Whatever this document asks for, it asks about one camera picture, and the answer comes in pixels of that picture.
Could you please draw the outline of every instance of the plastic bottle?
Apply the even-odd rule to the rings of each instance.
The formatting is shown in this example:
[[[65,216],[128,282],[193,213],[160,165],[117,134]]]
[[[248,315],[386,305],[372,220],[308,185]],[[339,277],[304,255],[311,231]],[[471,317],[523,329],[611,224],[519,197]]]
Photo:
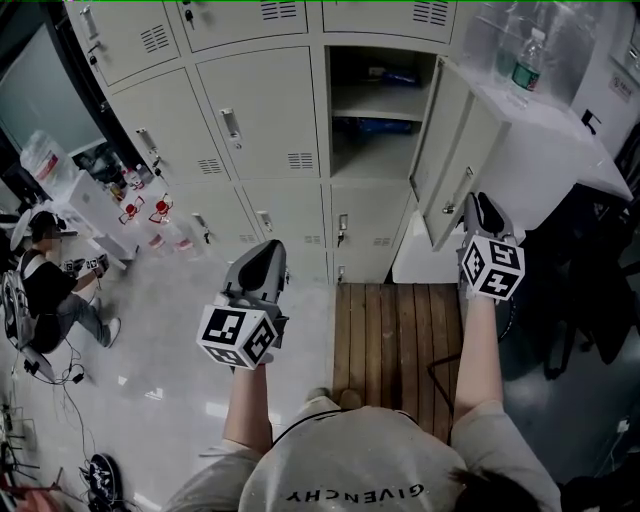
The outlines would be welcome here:
[[[153,181],[153,174],[151,174],[151,171],[146,165],[136,165],[136,172],[145,185],[148,185]]]
[[[164,199],[158,201],[156,203],[156,211],[149,217],[149,220],[158,224],[160,234],[176,251],[191,255],[191,253],[194,252],[193,241],[185,231],[169,217],[169,209],[171,206],[173,205],[167,204]]]
[[[545,34],[537,28],[531,29],[531,37],[524,43],[518,57],[509,90],[509,100],[521,109],[527,108],[531,94],[535,91],[544,55]]]
[[[148,249],[153,256],[163,257],[171,254],[171,245],[154,229],[153,225],[147,221],[144,215],[138,215],[142,209],[144,201],[140,198],[136,204],[128,204],[125,213],[119,217],[124,225],[124,231],[132,236],[140,247]]]

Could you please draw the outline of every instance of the clear plastic bag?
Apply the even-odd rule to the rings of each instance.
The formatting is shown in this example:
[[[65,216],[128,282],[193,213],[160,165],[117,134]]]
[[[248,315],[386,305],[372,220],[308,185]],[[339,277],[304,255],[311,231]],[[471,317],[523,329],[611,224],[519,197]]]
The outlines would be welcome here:
[[[29,137],[20,154],[20,165],[52,199],[62,196],[80,172],[62,147],[41,130]]]

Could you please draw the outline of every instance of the gray t-shirt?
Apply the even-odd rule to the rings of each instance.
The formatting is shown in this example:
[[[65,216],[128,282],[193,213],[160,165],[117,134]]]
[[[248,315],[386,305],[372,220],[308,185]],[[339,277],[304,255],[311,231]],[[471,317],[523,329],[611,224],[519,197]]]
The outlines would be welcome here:
[[[166,512],[256,510],[453,510],[455,468],[483,468],[518,482],[542,510],[560,492],[498,402],[461,418],[452,447],[404,414],[364,407],[309,419],[261,457],[231,441],[171,498]]]

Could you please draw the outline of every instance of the locker vent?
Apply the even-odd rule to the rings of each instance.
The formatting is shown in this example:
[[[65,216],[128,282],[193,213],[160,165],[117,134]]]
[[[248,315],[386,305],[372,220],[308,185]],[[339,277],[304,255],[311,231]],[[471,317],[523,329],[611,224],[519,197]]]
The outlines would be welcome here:
[[[313,169],[313,155],[311,153],[289,153],[289,169]]]
[[[140,37],[142,38],[142,44],[144,44],[144,49],[147,50],[147,53],[155,52],[160,48],[169,46],[169,40],[167,39],[167,34],[164,31],[164,25],[158,25],[152,29],[145,30],[140,34]]]
[[[209,160],[198,160],[198,166],[202,171],[202,174],[218,174],[222,172],[220,168],[220,162],[215,158]]]
[[[413,21],[444,27],[449,13],[447,2],[414,2]]]
[[[391,238],[376,238],[373,241],[373,245],[376,247],[388,247],[391,245]]]
[[[305,244],[322,245],[322,238],[319,236],[305,236]]]
[[[277,20],[278,18],[295,18],[298,15],[295,2],[265,2],[260,1],[263,20]]]

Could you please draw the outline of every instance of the locker shelf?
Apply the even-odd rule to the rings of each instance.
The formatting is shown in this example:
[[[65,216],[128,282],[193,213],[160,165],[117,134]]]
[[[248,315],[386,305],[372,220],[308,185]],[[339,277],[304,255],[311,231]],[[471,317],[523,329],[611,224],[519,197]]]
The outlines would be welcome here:
[[[428,87],[381,84],[337,86],[331,91],[334,116],[422,121]]]
[[[406,180],[418,142],[411,135],[375,134],[357,140],[333,134],[333,177]]]

